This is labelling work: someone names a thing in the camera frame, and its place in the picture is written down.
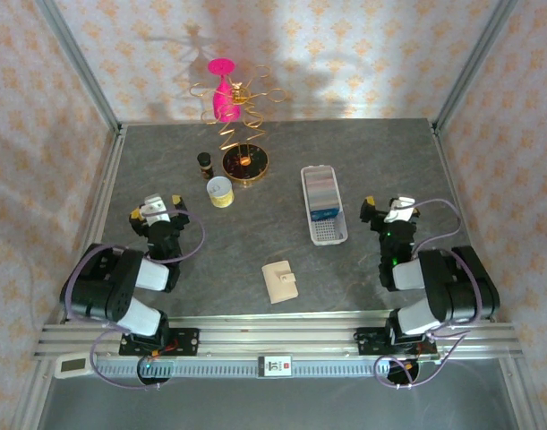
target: jar lid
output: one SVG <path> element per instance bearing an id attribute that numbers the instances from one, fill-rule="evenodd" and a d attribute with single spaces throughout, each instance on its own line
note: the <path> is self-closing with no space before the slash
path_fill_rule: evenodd
<path id="1" fill-rule="evenodd" d="M 207 152 L 200 152 L 198 154 L 198 163 L 203 168 L 209 166 L 211 164 L 211 156 Z"/>

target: small display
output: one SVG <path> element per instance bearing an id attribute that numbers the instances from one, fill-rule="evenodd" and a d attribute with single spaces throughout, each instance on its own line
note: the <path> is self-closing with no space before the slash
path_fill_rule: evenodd
<path id="1" fill-rule="evenodd" d="M 63 361 L 60 366 L 61 372 L 71 372 L 72 370 L 82 370 L 86 365 L 86 358 L 78 358 L 76 360 Z"/>
<path id="2" fill-rule="evenodd" d="M 259 367 L 259 377 L 288 377 L 293 375 L 293 366 L 291 356 L 269 356 L 259 357 L 257 360 Z"/>

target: label sticker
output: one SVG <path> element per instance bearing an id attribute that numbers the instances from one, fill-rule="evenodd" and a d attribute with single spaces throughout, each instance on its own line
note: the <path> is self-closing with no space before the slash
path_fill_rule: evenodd
<path id="1" fill-rule="evenodd" d="M 279 378 L 293 375 L 291 356 L 259 357 L 259 376 L 262 378 Z"/>

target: plastic container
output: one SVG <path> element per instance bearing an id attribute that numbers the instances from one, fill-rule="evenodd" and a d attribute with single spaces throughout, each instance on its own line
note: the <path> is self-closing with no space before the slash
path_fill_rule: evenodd
<path id="1" fill-rule="evenodd" d="M 333 174 L 335 189 L 338 196 L 338 214 L 335 218 L 324 219 L 322 221 L 313 221 L 311 219 L 311 211 L 309 209 L 309 200 L 307 198 L 307 187 L 305 186 L 305 173 L 319 169 L 330 168 Z M 348 239 L 346 232 L 345 213 L 343 212 L 343 203 L 341 202 L 341 194 L 338 191 L 337 177 L 335 169 L 331 166 L 309 166 L 301 169 L 301 182 L 303 184 L 303 197 L 305 199 L 305 208 L 307 210 L 307 221 L 309 222 L 309 232 L 311 240 L 317 246 L 322 245 L 338 245 Z"/>
<path id="2" fill-rule="evenodd" d="M 207 186 L 209 198 L 216 208 L 226 208 L 234 202 L 234 190 L 231 181 L 224 176 L 215 176 Z"/>

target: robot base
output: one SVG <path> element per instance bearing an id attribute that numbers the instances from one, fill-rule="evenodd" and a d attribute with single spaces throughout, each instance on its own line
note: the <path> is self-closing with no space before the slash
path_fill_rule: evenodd
<path id="1" fill-rule="evenodd" d="M 122 340 L 120 341 L 120 350 L 118 351 L 118 355 L 143 357 L 151 354 L 151 352 L 155 349 L 172 345 L 174 342 L 177 342 L 178 347 L 176 349 L 172 349 L 171 351 L 164 352 L 164 356 L 197 356 L 198 346 L 200 344 L 200 330 L 185 329 L 181 327 L 170 328 L 167 332 L 167 341 L 165 342 L 165 345 L 156 345 L 155 341 L 151 337 L 136 336 L 135 334 L 124 334 L 122 335 Z"/>
<path id="2" fill-rule="evenodd" d="M 436 344 L 428 339 L 392 345 L 390 331 L 385 327 L 360 327 L 355 333 L 359 356 L 438 356 Z"/>

